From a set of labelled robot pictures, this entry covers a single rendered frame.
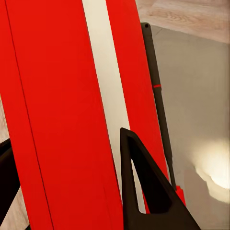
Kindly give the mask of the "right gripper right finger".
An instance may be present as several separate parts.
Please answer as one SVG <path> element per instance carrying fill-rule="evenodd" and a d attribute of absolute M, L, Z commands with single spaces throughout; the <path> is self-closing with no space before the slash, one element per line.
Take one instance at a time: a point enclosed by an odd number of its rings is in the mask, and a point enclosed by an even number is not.
<path fill-rule="evenodd" d="M 120 129 L 124 230 L 201 230 L 139 138 Z M 139 211 L 133 160 L 150 214 Z"/>

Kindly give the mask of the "radio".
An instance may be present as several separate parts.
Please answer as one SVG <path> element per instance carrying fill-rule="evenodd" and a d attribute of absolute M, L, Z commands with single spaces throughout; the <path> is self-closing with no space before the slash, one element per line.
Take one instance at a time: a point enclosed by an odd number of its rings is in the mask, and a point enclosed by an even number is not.
<path fill-rule="evenodd" d="M 161 91 L 135 0 L 0 0 L 0 96 L 31 230 L 124 230 L 122 127 L 169 180 L 166 157 L 186 206 Z"/>

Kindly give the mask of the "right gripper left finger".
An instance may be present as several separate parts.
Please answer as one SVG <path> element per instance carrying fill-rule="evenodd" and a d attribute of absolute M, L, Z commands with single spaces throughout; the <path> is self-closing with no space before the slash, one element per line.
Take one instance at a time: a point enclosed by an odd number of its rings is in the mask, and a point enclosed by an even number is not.
<path fill-rule="evenodd" d="M 10 138 L 0 143 L 0 226 L 21 184 Z"/>

